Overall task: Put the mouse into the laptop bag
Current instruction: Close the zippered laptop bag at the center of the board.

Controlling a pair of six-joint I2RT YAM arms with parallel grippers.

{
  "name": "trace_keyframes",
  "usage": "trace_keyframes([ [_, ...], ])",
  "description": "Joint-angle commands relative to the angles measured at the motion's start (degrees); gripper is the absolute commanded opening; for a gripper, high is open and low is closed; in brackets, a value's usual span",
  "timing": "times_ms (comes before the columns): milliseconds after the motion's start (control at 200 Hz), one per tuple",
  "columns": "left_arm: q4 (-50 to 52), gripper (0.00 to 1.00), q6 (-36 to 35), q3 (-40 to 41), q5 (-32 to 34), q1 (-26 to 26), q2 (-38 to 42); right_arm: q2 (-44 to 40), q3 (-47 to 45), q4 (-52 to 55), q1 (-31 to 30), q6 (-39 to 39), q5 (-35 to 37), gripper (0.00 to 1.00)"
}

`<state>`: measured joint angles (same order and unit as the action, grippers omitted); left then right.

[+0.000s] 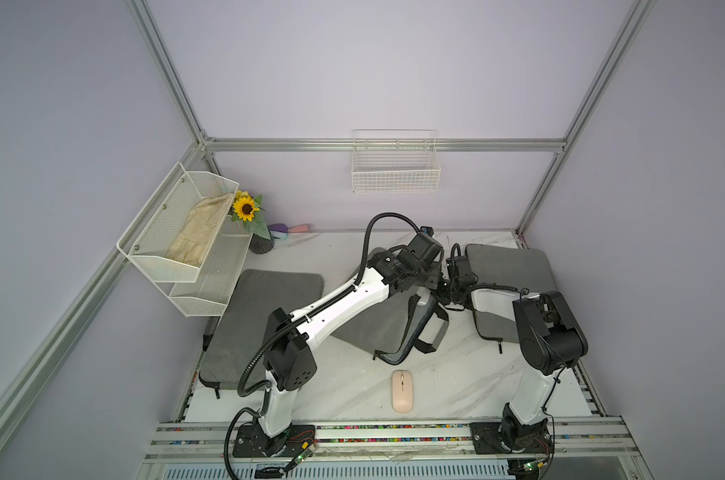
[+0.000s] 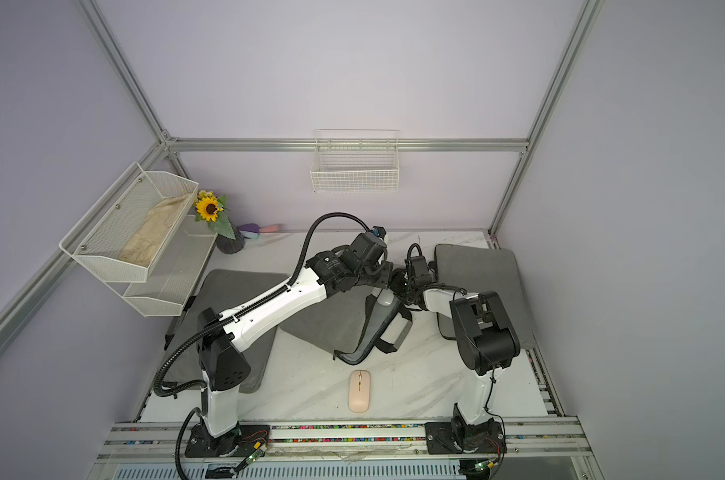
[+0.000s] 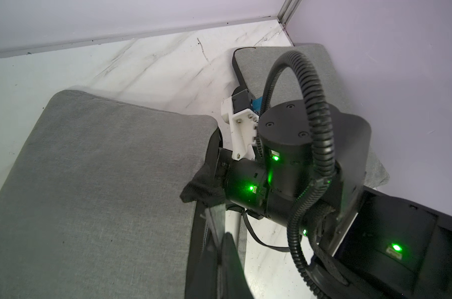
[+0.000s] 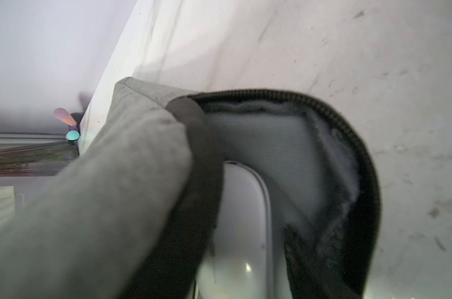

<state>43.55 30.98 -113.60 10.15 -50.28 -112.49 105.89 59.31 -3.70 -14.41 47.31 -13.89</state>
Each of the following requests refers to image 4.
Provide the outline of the grey laptop bag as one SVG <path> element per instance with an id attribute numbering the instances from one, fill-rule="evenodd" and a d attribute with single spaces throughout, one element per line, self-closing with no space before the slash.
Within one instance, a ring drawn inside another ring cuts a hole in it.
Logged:
<path id="1" fill-rule="evenodd" d="M 373 160 L 296 92 L 193 93 L 127 77 L 89 148 L 0 229 L 0 299 L 184 299 L 217 224 L 224 164 L 270 198 L 271 299 L 360 299 L 380 223 Z"/>

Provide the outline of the white computer mouse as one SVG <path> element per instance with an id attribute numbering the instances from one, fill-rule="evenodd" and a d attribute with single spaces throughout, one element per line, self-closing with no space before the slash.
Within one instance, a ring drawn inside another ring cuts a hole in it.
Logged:
<path id="1" fill-rule="evenodd" d="M 267 186 L 253 169 L 228 161 L 217 224 L 198 269 L 198 299 L 270 299 L 273 249 Z"/>

